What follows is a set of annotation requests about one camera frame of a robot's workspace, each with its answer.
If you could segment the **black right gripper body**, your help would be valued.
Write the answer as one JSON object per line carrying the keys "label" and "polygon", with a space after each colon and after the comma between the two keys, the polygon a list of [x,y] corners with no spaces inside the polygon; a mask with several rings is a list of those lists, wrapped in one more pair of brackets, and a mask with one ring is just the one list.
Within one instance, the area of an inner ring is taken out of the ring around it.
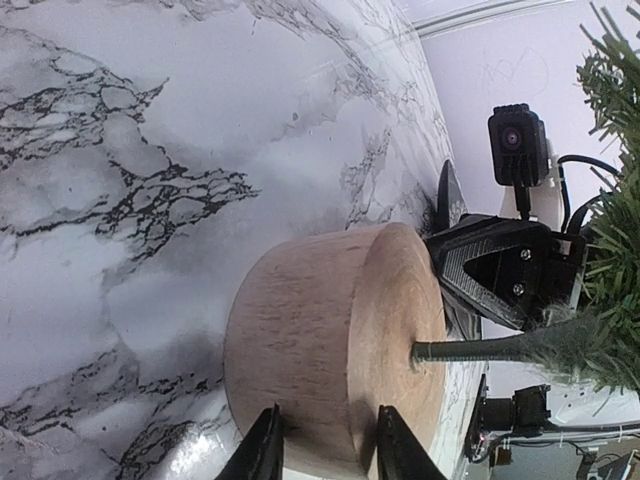
{"label": "black right gripper body", "polygon": [[584,270],[586,243],[579,235],[534,229],[531,247],[529,315],[531,320],[542,320],[543,311],[552,305],[576,304],[579,297],[577,282]]}

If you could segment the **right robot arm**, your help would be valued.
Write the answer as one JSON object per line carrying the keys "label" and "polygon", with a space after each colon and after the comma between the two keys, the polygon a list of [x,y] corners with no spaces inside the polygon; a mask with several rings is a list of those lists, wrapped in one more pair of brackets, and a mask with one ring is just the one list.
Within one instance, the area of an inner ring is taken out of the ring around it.
{"label": "right robot arm", "polygon": [[[562,222],[560,181],[557,169],[552,168],[549,177],[531,194],[532,212],[551,227]],[[466,203],[455,175],[453,163],[448,160],[440,174],[438,214],[435,224],[452,225],[466,211]],[[436,438],[431,446],[418,454],[421,462],[421,479],[464,479],[471,464],[463,454],[463,443],[477,399],[481,376],[487,373],[495,382],[500,373],[507,374],[511,367],[494,369],[486,362],[453,362],[441,365],[446,372],[444,394],[437,420]],[[551,389],[551,420],[561,426],[597,426],[612,424],[618,430],[622,422],[639,420],[639,404],[634,393],[611,393],[607,388],[598,392],[582,384],[574,386],[554,385]]]}

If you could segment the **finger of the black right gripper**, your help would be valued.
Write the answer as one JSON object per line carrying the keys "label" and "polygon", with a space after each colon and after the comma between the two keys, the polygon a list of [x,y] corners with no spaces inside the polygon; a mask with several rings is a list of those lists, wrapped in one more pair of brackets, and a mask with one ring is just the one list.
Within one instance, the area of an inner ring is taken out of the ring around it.
{"label": "finger of the black right gripper", "polygon": [[444,314],[447,337],[450,340],[481,340],[481,317],[467,310],[448,293],[444,293]]}
{"label": "finger of the black right gripper", "polygon": [[525,330],[550,246],[540,222],[466,214],[426,242],[444,293],[489,320]]}

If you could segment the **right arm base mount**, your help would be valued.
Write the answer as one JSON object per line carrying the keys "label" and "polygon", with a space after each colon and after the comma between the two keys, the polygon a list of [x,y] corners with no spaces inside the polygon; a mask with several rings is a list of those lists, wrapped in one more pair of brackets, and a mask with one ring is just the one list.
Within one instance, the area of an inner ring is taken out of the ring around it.
{"label": "right arm base mount", "polygon": [[493,433],[498,434],[498,442],[541,435],[550,425],[551,411],[547,408],[550,389],[550,385],[540,384],[516,390],[511,397],[488,397],[487,378],[483,374],[465,435],[466,459],[480,463],[481,450],[488,454],[492,449],[489,436]]}

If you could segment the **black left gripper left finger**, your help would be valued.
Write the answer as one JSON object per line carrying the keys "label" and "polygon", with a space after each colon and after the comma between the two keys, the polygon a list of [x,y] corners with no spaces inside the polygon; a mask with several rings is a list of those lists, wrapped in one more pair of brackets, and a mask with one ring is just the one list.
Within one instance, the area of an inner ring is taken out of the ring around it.
{"label": "black left gripper left finger", "polygon": [[284,471],[284,420],[277,403],[264,409],[216,480],[281,480]]}

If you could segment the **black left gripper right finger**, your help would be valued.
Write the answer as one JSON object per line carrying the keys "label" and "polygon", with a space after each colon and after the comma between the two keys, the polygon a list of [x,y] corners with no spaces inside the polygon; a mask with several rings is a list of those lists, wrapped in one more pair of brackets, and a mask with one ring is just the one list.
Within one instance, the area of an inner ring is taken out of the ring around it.
{"label": "black left gripper right finger", "polygon": [[379,407],[377,467],[383,480],[446,480],[393,406]]}

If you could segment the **small green christmas tree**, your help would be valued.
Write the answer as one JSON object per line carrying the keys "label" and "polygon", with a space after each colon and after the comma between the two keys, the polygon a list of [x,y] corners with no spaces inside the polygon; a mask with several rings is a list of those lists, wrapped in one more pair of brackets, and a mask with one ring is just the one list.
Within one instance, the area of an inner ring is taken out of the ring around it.
{"label": "small green christmas tree", "polygon": [[265,74],[293,83],[251,168],[260,258],[230,310],[229,408],[243,438],[277,403],[284,467],[378,473],[378,408],[422,447],[436,438],[445,369],[414,366],[445,336],[423,243],[453,150],[422,46],[384,1],[251,1]]}

